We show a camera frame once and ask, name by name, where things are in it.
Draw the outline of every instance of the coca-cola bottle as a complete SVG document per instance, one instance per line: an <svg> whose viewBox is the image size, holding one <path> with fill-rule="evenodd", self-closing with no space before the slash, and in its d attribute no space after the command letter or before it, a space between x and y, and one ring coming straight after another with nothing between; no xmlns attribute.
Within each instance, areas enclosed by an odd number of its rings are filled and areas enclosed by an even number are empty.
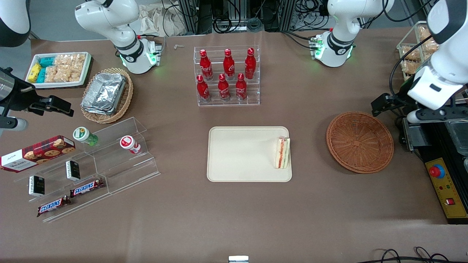
<svg viewBox="0 0 468 263"><path fill-rule="evenodd" d="M197 90L200 94L200 100L202 102L209 102L211 100L210 91L208 90L208 84L203 80L202 75L197 76Z"/></svg>
<svg viewBox="0 0 468 263"><path fill-rule="evenodd" d="M254 49L249 48L247 49L247 57L245 58L245 78L246 79L253 79L255 73L255 67L257 65L257 61L254 58Z"/></svg>
<svg viewBox="0 0 468 263"><path fill-rule="evenodd" d="M224 74L219 74L218 82L219 96L224 102L231 100L231 94L229 93L229 83L226 81L226 76Z"/></svg>
<svg viewBox="0 0 468 263"><path fill-rule="evenodd" d="M245 99L247 99L247 83L244 80L243 73L239 73L239 75L237 75L237 82L235 84L235 93L239 101L245 101Z"/></svg>
<svg viewBox="0 0 468 263"><path fill-rule="evenodd" d="M233 80L235 78L235 70L234 70L234 59L231 56L231 50L229 48L224 50L224 73L226 74L227 80Z"/></svg>
<svg viewBox="0 0 468 263"><path fill-rule="evenodd" d="M206 81L213 79L213 68L211 67L211 61L206 55L206 50L200 50L200 67L202 69L202 74Z"/></svg>

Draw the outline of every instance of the blue snack package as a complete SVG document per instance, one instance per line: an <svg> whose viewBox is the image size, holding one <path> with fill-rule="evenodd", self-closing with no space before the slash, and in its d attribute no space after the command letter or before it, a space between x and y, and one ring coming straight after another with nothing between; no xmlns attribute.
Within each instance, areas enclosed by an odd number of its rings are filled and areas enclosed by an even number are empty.
<svg viewBox="0 0 468 263"><path fill-rule="evenodd" d="M39 60L41 67L48 67L54 64L55 57L46 57Z"/></svg>
<svg viewBox="0 0 468 263"><path fill-rule="evenodd" d="M36 83L44 83L45 80L45 67L39 71L39 75L37 76Z"/></svg>

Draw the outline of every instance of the brown paper tablecloth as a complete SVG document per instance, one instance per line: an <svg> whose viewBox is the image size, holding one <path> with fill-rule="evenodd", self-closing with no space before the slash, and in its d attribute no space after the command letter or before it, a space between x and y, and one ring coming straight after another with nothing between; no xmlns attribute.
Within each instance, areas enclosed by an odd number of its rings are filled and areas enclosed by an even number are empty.
<svg viewBox="0 0 468 263"><path fill-rule="evenodd" d="M27 186L1 172L0 262L227 262L350 263L380 258L381 248L415 256L414 246L468 261L468 226L446 225L423 164L398 144L393 116L379 116L395 139L395 155L380 173L342 168L325 142L337 114L370 112L388 92L395 47L408 29L362 30L345 65L327 68L279 33L172 37L161 66L131 75L128 112L145 138L161 175L50 224L35 217ZM173 49L175 44L185 48ZM261 45L261 104L199 108L193 47ZM33 41L32 53L88 51L91 74L123 67L110 41ZM395 86L402 82L395 74ZM106 125L80 112L82 89L42 91L73 104L75 116L15 112L26 131L6 131L0 154L78 126ZM208 131L214 126L285 126L292 145L288 183L212 183L206 178Z"/></svg>

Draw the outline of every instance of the wicker basket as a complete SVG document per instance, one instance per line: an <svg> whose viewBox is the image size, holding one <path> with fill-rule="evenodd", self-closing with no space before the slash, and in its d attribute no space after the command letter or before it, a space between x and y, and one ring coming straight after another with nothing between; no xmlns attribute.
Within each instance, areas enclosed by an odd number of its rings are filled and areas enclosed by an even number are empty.
<svg viewBox="0 0 468 263"><path fill-rule="evenodd" d="M90 112L85 111L83 108L81 108L81 111L83 112L83 115L88 120L101 123L101 124L112 123L120 119L127 111L128 106L130 105L130 101L132 100L133 83L128 73L120 68L108 68L108 69L104 69L100 73L118 73L127 78L127 82L124 87L124 92L122 93L122 97L120 98L120 103L117 107L117 112L113 115L104 115L104 114L90 113ZM89 86L91 86L91 83L93 82L96 76L97 74L88 82L88 85L86 86L85 92L83 94L83 98L86 96Z"/></svg>
<svg viewBox="0 0 468 263"><path fill-rule="evenodd" d="M334 118L327 129L327 145L345 168L360 174L383 170L393 157L393 139L372 115L350 111Z"/></svg>

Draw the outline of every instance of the red cookie box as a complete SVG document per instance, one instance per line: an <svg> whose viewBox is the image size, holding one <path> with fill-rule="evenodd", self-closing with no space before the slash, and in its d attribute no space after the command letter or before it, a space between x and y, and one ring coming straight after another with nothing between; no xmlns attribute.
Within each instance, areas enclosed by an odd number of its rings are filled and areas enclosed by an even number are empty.
<svg viewBox="0 0 468 263"><path fill-rule="evenodd" d="M57 135L2 156L0 169L19 173L73 151L75 151L75 143L62 135Z"/></svg>

